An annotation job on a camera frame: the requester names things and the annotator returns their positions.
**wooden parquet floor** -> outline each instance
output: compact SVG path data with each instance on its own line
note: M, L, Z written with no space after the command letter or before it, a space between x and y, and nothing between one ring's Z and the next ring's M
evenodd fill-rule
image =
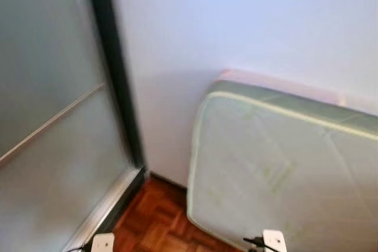
M114 252L238 252L186 217L185 191L151 178L113 230Z

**glass panel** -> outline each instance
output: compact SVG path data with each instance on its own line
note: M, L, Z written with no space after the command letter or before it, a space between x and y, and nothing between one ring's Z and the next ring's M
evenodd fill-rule
M103 79L73 0L0 0L0 156Z
M104 91L0 170L0 250L60 251L125 168Z

